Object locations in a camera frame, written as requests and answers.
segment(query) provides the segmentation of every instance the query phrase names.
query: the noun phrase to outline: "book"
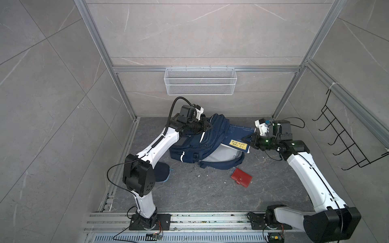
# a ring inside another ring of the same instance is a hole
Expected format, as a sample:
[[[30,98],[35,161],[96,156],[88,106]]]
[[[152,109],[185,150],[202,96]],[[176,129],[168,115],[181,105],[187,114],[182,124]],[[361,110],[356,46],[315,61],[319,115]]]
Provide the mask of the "book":
[[[248,128],[230,124],[226,137],[221,142],[221,145],[231,147],[244,153],[250,152],[250,145],[242,141],[242,138],[255,133],[256,128]]]

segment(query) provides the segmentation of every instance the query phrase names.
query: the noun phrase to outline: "gray wall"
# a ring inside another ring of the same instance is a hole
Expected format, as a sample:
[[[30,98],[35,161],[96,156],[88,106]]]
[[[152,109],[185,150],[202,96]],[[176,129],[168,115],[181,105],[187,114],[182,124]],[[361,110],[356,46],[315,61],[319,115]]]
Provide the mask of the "gray wall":
[[[361,104],[389,125],[389,11],[385,0],[349,0],[335,20],[314,60],[341,83]],[[336,138],[320,110],[326,100],[327,87],[309,70],[302,76],[279,118],[293,113],[307,123],[307,129],[294,129],[293,135],[309,142],[309,148],[330,184],[349,206],[356,206],[362,214],[350,242],[389,242],[389,156],[363,168],[355,165],[348,152],[334,156],[345,146]],[[385,147],[333,94],[328,107],[355,140],[366,157],[373,161],[386,152]],[[348,145],[350,139],[342,138]],[[362,155],[351,148],[358,161]]]
[[[389,126],[389,1],[348,0],[314,60]]]
[[[292,72],[238,72],[233,95],[185,97],[191,103],[203,107],[206,115],[218,113],[226,116],[271,116],[293,75]],[[163,72],[119,74],[137,116],[169,114],[177,96],[167,95],[163,76]],[[174,112],[179,112],[183,104],[179,100]]]
[[[87,0],[114,65],[299,65],[331,0]],[[231,96],[187,96],[228,116],[269,116],[292,73],[238,73]],[[138,116],[166,116],[163,73],[121,73]]]
[[[0,10],[0,241],[75,242],[132,123],[72,0]]]

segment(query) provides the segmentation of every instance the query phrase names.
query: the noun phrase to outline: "red wallet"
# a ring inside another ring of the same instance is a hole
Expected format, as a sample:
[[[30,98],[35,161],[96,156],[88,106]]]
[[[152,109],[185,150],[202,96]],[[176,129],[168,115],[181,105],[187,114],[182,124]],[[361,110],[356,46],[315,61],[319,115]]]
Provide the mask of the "red wallet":
[[[248,187],[251,182],[252,176],[236,168],[234,173],[232,173],[231,178],[237,181],[238,184],[244,187]]]

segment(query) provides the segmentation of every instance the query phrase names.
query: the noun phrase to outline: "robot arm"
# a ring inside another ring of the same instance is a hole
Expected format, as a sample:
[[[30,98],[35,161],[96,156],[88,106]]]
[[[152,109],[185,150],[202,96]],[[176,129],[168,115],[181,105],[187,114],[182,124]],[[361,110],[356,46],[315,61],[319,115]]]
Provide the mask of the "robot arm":
[[[304,142],[292,140],[290,122],[266,123],[261,119],[255,125],[259,132],[249,136],[251,141],[248,143],[255,149],[280,153],[303,183],[316,212],[301,212],[285,205],[269,206],[265,219],[267,225],[289,224],[304,230],[315,243],[349,239],[361,214],[355,207],[348,207],[330,186]]]
[[[212,128],[206,118],[201,116],[204,109],[198,105],[182,106],[181,112],[172,119],[170,119],[171,112],[169,122],[161,134],[144,150],[136,155],[129,154],[125,159],[123,183],[134,195],[138,208],[137,214],[145,229],[152,229],[157,220],[157,208],[152,200],[151,190],[156,182],[153,169],[158,160],[183,135],[199,134]]]

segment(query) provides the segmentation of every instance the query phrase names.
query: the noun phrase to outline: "mounting plate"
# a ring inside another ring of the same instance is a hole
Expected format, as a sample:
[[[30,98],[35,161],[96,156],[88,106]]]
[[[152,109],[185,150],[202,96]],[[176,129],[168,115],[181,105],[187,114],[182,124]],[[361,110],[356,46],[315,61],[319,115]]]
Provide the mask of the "mounting plate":
[[[131,223],[133,223],[133,221],[135,222],[134,224],[132,224],[128,230],[145,230],[142,226],[142,224],[140,223],[140,220],[137,220],[138,219],[138,216],[137,214],[133,214],[131,216]],[[161,227],[162,227],[162,230],[169,230],[170,229],[170,218],[172,217],[171,214],[167,214],[167,213],[158,213],[157,214],[157,220],[159,220],[161,222]]]
[[[264,229],[266,226],[266,223],[265,223],[265,218],[264,218],[265,214],[263,213],[249,213],[247,215],[247,217],[249,218],[250,222],[251,222],[251,229],[259,229],[259,230],[262,230]],[[288,224],[283,224],[284,225],[284,230],[286,229],[292,229],[292,226],[288,225]],[[269,228],[271,229],[281,229],[282,230],[282,226],[272,226],[270,225]]]

